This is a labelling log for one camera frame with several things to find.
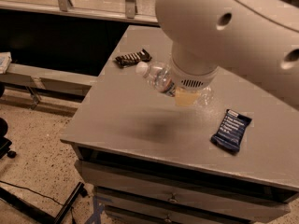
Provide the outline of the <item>white gripper with vent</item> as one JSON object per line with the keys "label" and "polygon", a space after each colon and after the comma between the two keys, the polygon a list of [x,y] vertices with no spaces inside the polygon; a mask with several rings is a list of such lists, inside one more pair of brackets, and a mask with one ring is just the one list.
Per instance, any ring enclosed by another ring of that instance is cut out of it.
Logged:
{"label": "white gripper with vent", "polygon": [[218,73],[218,66],[196,59],[170,59],[171,78],[176,84],[175,102],[178,106],[193,105],[199,90],[207,87]]}

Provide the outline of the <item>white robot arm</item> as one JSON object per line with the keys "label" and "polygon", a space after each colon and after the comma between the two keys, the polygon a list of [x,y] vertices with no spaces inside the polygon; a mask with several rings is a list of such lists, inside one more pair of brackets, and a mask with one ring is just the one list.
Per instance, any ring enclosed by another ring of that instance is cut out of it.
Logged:
{"label": "white robot arm", "polygon": [[171,75],[188,91],[219,67],[299,106],[299,8],[281,0],[156,0],[172,41]]}

